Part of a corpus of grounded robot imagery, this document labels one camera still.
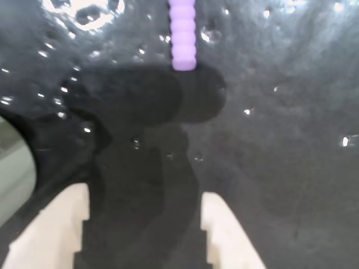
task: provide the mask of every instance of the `dark gray textured background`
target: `dark gray textured background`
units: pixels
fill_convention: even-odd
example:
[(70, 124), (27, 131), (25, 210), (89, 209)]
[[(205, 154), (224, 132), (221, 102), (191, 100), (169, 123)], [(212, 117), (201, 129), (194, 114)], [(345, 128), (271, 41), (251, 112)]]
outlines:
[(85, 181), (76, 269), (209, 268), (203, 191), (223, 196), (268, 268), (359, 267), (359, 1), (196, 10), (199, 66), (175, 73), (165, 0), (0, 1), (0, 114), (39, 173), (0, 230), (1, 260)]

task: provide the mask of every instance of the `purple segmented rod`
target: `purple segmented rod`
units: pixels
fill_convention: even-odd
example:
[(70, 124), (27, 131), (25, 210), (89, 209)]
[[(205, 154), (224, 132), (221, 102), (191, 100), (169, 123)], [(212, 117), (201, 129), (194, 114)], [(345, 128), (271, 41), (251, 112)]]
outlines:
[(172, 66), (176, 71), (196, 68), (195, 0), (169, 0), (171, 7)]

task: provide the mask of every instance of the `purple beaded stick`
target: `purple beaded stick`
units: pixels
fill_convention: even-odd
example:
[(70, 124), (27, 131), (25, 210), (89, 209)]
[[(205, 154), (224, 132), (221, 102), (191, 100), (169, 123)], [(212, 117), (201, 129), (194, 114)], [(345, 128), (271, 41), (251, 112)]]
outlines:
[(196, 68), (195, 0), (169, 0), (171, 7), (172, 66), (176, 71)]

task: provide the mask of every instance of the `dark gray surface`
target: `dark gray surface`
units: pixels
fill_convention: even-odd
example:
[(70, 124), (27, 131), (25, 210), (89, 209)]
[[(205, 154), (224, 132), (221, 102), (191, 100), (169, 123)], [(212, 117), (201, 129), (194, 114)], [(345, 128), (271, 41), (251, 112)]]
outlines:
[(198, 0), (189, 73), (170, 69), (166, 1), (69, 2), (0, 4), (1, 114), (39, 169), (0, 230), (2, 259), (39, 208), (86, 181), (75, 268), (207, 268), (203, 191), (268, 268), (359, 267), (359, 2)]

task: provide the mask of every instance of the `water droplet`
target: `water droplet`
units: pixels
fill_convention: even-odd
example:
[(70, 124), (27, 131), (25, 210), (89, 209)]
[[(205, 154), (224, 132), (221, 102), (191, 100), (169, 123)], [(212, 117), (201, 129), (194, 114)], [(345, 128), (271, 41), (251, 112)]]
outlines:
[(146, 49), (147, 49), (147, 46), (146, 46), (146, 45), (141, 45), (141, 46), (139, 47), (139, 52), (140, 52), (141, 54), (145, 54), (145, 53), (146, 53)]
[(39, 53), (42, 57), (44, 57), (44, 58), (48, 58), (48, 57), (49, 57), (48, 53), (47, 53), (47, 52), (44, 52), (43, 50), (40, 50), (38, 53)]
[(9, 97), (9, 96), (3, 96), (1, 97), (0, 100), (0, 102), (4, 105), (10, 105), (12, 101), (13, 101), (13, 97)]
[(340, 140), (339, 145), (342, 147), (352, 147), (359, 143), (359, 135), (354, 134), (351, 136), (345, 136)]
[(94, 131), (94, 125), (92, 122), (82, 122), (80, 124), (80, 128), (81, 130), (83, 130), (83, 132), (85, 133), (91, 133)]
[(59, 118), (62, 118), (62, 119), (67, 118), (67, 114), (65, 112), (58, 112), (57, 115), (59, 116)]
[(196, 161), (203, 161), (202, 153), (197, 152), (197, 153), (195, 154), (195, 160), (196, 160)]
[(100, 53), (98, 50), (95, 50), (95, 51), (91, 52), (89, 56), (90, 56), (91, 58), (96, 58), (96, 57), (99, 57), (100, 54), (101, 54), (101, 53)]
[(268, 18), (269, 16), (270, 16), (270, 11), (269, 11), (269, 10), (265, 10), (265, 11), (263, 12), (263, 17)]
[(172, 152), (167, 153), (167, 154), (166, 154), (166, 158), (167, 158), (168, 160), (170, 160), (170, 161), (173, 161), (173, 159), (174, 159), (174, 153), (172, 153)]
[(229, 10), (226, 8), (222, 8), (222, 13), (225, 15), (229, 15)]
[(69, 36), (71, 39), (75, 39), (76, 34), (70, 31), (70, 32), (68, 32), (68, 36)]
[(171, 41), (171, 37), (169, 35), (159, 35), (159, 40), (165, 43), (169, 43)]
[(101, 17), (101, 9), (97, 5), (90, 5), (87, 7), (83, 7), (76, 12), (76, 21), (80, 25), (87, 25)]
[(132, 146), (135, 150), (139, 150), (142, 145), (141, 140), (138, 137), (132, 139)]
[(141, 57), (139, 57), (138, 55), (133, 56), (132, 59), (134, 60), (135, 63), (143, 63), (144, 62), (144, 60)]
[(55, 49), (53, 45), (49, 44), (49, 43), (45, 43), (45, 46), (50, 48), (50, 49)]
[(253, 108), (247, 108), (243, 111), (244, 115), (250, 115), (253, 113)]
[(62, 101), (59, 98), (54, 98), (54, 103), (57, 105), (62, 105)]
[(220, 31), (215, 29), (214, 24), (208, 24), (202, 27), (201, 37), (204, 41), (210, 44), (218, 43), (222, 37)]

